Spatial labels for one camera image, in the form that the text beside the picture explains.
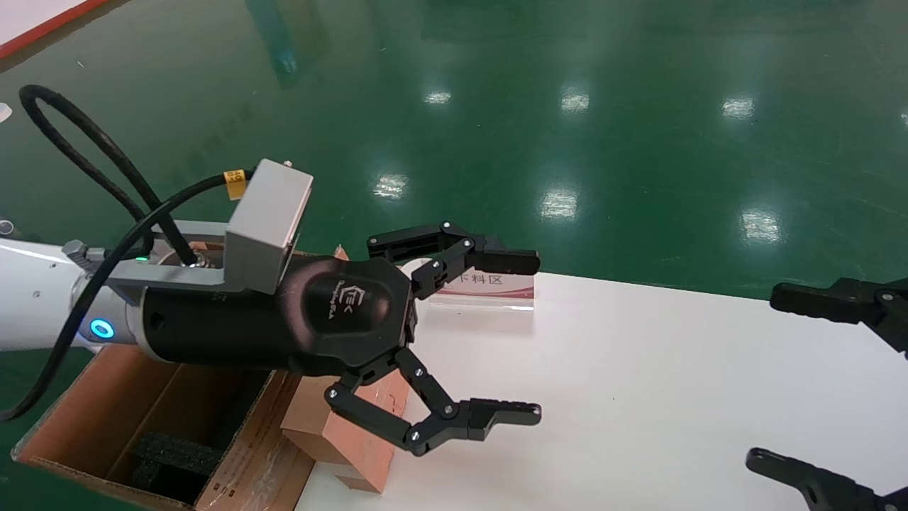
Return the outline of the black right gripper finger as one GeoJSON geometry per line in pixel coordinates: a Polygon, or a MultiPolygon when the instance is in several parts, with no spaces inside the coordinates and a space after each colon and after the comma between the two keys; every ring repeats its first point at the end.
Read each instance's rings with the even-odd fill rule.
{"type": "Polygon", "coordinates": [[[879,495],[840,473],[767,449],[750,449],[745,464],[749,471],[797,490],[810,510],[907,509],[907,488],[879,495]]]}
{"type": "Polygon", "coordinates": [[[779,312],[844,324],[865,324],[895,352],[907,355],[907,279],[840,278],[828,288],[779,282],[770,295],[779,312]]]}

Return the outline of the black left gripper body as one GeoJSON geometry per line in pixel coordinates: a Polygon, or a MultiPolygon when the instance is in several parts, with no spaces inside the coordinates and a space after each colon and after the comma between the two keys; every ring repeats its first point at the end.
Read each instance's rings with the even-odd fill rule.
{"type": "Polygon", "coordinates": [[[296,255],[275,293],[149,288],[149,352],[172,363],[367,374],[405,345],[411,279],[383,258],[296,255]]]}

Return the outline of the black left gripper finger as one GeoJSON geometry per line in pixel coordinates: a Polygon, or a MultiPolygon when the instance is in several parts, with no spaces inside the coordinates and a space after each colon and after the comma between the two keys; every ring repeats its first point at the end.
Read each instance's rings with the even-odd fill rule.
{"type": "Polygon", "coordinates": [[[451,222],[373,235],[367,253],[392,264],[421,260],[409,275],[416,299],[441,293],[533,300],[541,268],[538,252],[506,247],[496,236],[470,233],[451,222]]]}
{"type": "Polygon", "coordinates": [[[339,417],[413,456],[424,456],[451,440],[483,442],[496,424],[536,426],[543,417],[542,407],[536,403],[477,398],[454,402],[408,347],[383,356],[364,374],[347,372],[324,397],[339,417]],[[355,394],[368,375],[389,375],[394,370],[429,410],[418,424],[410,424],[355,394]]]}

